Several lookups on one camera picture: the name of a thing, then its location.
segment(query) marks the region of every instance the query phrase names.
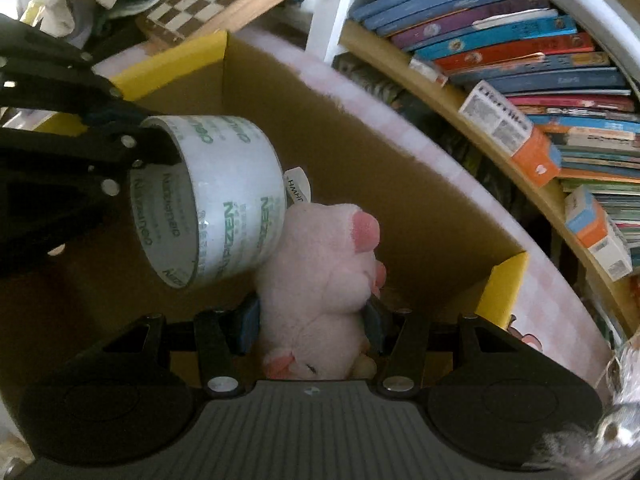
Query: plush toy arm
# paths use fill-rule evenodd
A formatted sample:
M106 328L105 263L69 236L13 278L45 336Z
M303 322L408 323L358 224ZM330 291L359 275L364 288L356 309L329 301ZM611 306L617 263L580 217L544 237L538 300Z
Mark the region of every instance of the plush toy arm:
M363 272L336 270L322 296L322 310L328 314L351 314L364 307L371 295L369 278Z

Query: tape roll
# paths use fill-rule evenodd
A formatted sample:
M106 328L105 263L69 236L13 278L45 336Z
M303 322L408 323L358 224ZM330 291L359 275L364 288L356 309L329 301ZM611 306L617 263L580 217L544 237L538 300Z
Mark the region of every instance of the tape roll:
M264 133L243 118L157 116L182 156L130 172L138 238L174 288L202 286L258 267L276 247L286 199L282 168Z

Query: red object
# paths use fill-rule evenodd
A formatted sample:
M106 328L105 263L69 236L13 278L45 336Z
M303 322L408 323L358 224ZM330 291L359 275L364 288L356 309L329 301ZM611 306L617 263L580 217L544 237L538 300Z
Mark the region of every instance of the red object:
M507 97L516 106L551 106L558 108L597 108L617 112L633 112L632 99L624 96L607 95L521 95Z
M593 52L595 47L591 37L586 32L580 34L565 34L551 38L536 38L535 40L510 41L498 45L486 46L462 54L437 59L435 63L441 69L452 72L465 68L515 60L536 54L573 54L575 52Z

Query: plush toy head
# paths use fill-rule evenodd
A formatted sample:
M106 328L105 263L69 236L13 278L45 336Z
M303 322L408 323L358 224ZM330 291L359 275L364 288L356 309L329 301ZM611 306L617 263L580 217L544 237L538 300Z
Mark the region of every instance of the plush toy head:
M297 203L257 275L262 364L271 379L375 375L360 310L385 281L380 227L357 206Z

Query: small orange and white box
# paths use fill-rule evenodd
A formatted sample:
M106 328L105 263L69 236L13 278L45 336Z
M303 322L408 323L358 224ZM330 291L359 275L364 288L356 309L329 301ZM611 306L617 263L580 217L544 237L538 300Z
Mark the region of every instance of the small orange and white box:
M586 186L564 200L564 224L615 282L631 274L633 265L625 237Z
M560 173L558 148L487 81L471 91L460 114L486 133L536 186L548 184Z

